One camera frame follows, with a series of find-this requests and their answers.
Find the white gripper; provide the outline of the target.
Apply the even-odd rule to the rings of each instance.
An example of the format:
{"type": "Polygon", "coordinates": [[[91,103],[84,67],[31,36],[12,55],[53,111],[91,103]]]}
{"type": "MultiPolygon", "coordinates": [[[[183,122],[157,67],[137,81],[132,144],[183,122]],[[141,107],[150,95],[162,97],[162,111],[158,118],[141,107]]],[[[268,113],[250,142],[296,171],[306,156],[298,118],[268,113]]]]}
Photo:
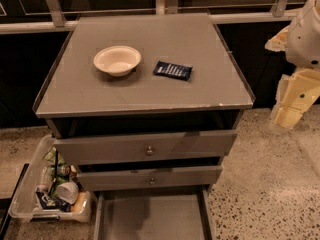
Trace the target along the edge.
{"type": "MultiPolygon", "coordinates": [[[[287,47],[286,26],[275,36],[269,39],[265,48],[272,52],[285,51],[287,47]]],[[[306,112],[320,97],[320,72],[307,68],[300,68],[288,80],[288,87],[281,106],[276,104],[271,112],[271,120],[274,125],[286,129],[292,129],[306,112]]]]}

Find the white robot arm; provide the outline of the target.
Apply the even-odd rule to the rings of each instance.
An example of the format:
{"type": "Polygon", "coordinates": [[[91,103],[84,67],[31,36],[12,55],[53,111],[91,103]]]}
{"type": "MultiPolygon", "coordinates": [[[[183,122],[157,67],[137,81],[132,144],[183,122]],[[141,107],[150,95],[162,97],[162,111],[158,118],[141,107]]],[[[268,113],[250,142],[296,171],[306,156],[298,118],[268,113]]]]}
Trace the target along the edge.
{"type": "Polygon", "coordinates": [[[281,77],[271,113],[275,125],[292,129],[320,97],[320,0],[308,0],[265,48],[284,51],[295,66],[291,76],[281,77]]]}

